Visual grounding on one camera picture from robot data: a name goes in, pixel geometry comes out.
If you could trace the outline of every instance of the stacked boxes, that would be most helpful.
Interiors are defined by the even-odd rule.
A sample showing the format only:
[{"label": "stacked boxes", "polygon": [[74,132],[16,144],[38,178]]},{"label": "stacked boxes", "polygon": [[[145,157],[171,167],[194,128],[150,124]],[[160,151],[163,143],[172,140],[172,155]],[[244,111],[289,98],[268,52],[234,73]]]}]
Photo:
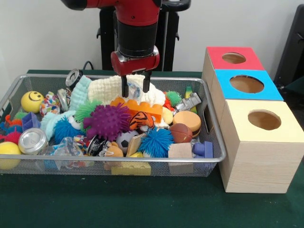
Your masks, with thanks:
[{"label": "stacked boxes", "polygon": [[249,47],[208,47],[207,82],[227,149],[226,192],[285,193],[304,155],[304,132]]}]

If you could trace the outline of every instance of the light blue cloth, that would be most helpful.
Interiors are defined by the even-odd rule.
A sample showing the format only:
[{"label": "light blue cloth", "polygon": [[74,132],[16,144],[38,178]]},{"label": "light blue cloth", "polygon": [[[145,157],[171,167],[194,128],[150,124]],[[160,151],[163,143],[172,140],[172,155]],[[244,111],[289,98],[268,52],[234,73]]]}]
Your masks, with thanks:
[{"label": "light blue cloth", "polygon": [[86,76],[81,77],[72,92],[69,110],[76,111],[80,105],[88,100],[87,94],[91,81],[92,80]]},{"label": "light blue cloth", "polygon": [[54,114],[54,113],[47,113],[42,121],[41,121],[41,126],[40,129],[43,130],[46,135],[47,135],[47,140],[50,140],[54,134],[55,134],[55,125],[61,118],[63,117],[70,117],[72,115],[75,115],[76,111],[67,111],[62,114]]}]

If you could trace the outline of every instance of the green spiky ball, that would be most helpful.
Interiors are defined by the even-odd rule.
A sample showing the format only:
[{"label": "green spiky ball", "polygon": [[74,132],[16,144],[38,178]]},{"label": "green spiky ball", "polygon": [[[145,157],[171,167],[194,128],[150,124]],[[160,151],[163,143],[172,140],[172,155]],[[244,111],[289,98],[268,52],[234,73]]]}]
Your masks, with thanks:
[{"label": "green spiky ball", "polygon": [[166,96],[170,100],[172,107],[177,106],[181,102],[181,95],[178,92],[168,91]]},{"label": "green spiky ball", "polygon": [[75,120],[77,122],[80,122],[80,127],[83,132],[86,133],[86,131],[90,129],[90,127],[84,129],[84,124],[83,124],[84,119],[91,117],[91,113],[95,110],[96,106],[101,104],[102,104],[101,101],[94,100],[92,102],[87,101],[86,103],[79,106],[78,110],[75,113]]},{"label": "green spiky ball", "polygon": [[19,111],[14,116],[14,120],[21,120],[24,116],[26,116],[28,113],[25,113],[23,111]]}]

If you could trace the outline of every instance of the black cable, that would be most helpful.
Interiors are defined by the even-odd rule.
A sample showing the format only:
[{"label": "black cable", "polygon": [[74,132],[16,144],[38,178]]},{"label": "black cable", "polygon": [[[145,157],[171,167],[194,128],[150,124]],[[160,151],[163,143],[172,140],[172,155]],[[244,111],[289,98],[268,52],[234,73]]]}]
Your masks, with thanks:
[{"label": "black cable", "polygon": [[90,64],[91,69],[94,70],[93,64],[92,64],[90,61],[86,61],[86,62],[85,62],[85,65],[84,65],[84,67],[82,68],[83,70],[86,69],[86,65],[87,65],[87,64]]}]

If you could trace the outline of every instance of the wire mesh basket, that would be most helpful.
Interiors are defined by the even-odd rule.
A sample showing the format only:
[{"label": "wire mesh basket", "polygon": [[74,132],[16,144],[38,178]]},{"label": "wire mesh basket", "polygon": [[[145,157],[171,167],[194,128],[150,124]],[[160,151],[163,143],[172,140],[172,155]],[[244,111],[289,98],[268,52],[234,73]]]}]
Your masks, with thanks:
[{"label": "wire mesh basket", "polygon": [[[92,80],[108,76],[90,76]],[[14,116],[20,109],[20,100],[28,91],[57,92],[65,88],[66,75],[27,74],[18,77],[0,102],[1,120],[5,115]],[[200,96],[202,103],[197,105],[202,125],[197,141],[213,143],[213,159],[198,158],[115,158],[89,156],[42,156],[0,154],[0,173],[9,174],[61,174],[61,175],[153,175],[153,176],[201,176],[207,177],[217,162],[226,157],[226,149],[215,116],[207,84],[198,78],[152,77],[151,82],[162,91],[176,91],[184,94],[187,86]],[[188,167],[180,172],[172,172],[170,167]]]}]

